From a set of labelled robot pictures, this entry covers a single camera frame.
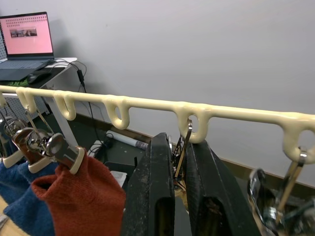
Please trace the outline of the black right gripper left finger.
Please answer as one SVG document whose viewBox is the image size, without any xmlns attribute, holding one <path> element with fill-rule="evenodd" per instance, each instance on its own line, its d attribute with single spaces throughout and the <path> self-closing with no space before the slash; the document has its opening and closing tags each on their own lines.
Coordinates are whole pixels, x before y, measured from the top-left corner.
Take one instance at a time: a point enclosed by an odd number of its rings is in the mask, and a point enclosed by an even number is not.
<svg viewBox="0 0 315 236">
<path fill-rule="evenodd" d="M 174 234 L 175 192 L 171 157 L 166 133 L 154 136 L 128 182 L 122 235 Z"/>
</svg>

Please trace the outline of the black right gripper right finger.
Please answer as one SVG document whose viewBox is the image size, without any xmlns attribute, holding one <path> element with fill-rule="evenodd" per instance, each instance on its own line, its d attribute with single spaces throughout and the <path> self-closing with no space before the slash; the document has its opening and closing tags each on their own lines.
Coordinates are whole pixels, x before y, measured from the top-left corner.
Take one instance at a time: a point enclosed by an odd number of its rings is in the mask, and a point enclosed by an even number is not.
<svg viewBox="0 0 315 236">
<path fill-rule="evenodd" d="M 260 235 L 236 178 L 208 143 L 190 144 L 186 154 L 187 201 L 192 235 Z"/>
</svg>

